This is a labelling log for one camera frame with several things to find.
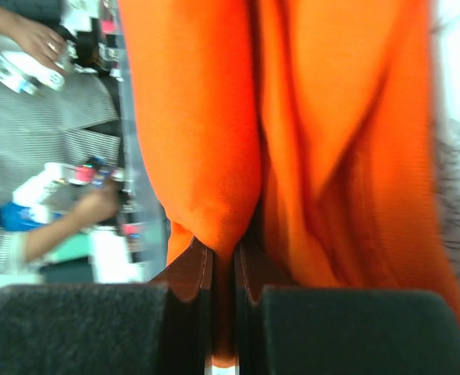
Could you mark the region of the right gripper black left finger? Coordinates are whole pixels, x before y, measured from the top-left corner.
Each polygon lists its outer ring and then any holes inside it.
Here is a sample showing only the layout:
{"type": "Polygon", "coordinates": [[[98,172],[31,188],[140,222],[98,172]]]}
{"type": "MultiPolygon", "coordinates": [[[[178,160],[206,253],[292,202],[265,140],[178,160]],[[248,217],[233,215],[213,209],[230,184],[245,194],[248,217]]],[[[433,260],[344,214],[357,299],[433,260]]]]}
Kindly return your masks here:
{"type": "Polygon", "coordinates": [[[213,253],[143,284],[0,288],[0,374],[207,374],[213,253]]]}

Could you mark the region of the person's lower hand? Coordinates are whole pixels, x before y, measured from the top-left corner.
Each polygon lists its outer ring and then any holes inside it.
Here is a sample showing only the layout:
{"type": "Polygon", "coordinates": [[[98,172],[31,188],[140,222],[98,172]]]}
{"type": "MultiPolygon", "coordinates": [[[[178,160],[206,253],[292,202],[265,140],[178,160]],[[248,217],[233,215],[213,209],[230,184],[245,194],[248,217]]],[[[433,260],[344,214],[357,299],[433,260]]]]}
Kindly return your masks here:
{"type": "Polygon", "coordinates": [[[108,182],[93,187],[83,195],[66,215],[74,230],[92,227],[113,217],[118,210],[116,184],[108,182]]]}

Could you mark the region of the person's upper hand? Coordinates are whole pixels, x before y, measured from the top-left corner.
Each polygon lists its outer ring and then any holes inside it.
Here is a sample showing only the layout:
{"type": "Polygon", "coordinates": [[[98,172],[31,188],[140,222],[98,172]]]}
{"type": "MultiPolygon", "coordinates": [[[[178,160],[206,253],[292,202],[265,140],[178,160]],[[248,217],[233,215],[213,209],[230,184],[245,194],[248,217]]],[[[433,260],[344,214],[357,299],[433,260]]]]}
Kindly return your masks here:
{"type": "Polygon", "coordinates": [[[42,66],[65,74],[57,63],[66,41],[54,30],[33,20],[18,18],[13,22],[9,36],[42,66]]]}

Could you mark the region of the orange t shirt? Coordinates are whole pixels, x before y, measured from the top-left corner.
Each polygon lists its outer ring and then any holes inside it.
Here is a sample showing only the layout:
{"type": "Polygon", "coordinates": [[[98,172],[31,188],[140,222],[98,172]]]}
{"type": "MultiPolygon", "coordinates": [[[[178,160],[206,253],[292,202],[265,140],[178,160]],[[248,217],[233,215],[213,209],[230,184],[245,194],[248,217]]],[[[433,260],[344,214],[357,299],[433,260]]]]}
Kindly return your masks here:
{"type": "Polygon", "coordinates": [[[167,259],[216,253],[212,357],[234,364],[230,264],[252,218],[299,284],[418,288],[460,326],[432,156],[429,1],[122,1],[167,259]]]}

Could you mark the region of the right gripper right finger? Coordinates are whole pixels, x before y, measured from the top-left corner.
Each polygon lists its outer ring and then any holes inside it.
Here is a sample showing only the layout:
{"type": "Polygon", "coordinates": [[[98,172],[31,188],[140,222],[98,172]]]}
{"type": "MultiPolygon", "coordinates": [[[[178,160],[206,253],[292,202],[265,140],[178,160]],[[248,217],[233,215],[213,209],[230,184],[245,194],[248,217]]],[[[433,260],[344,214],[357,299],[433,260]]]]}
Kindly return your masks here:
{"type": "Polygon", "coordinates": [[[460,329],[438,295],[300,287],[251,241],[234,279],[241,374],[460,374],[460,329]]]}

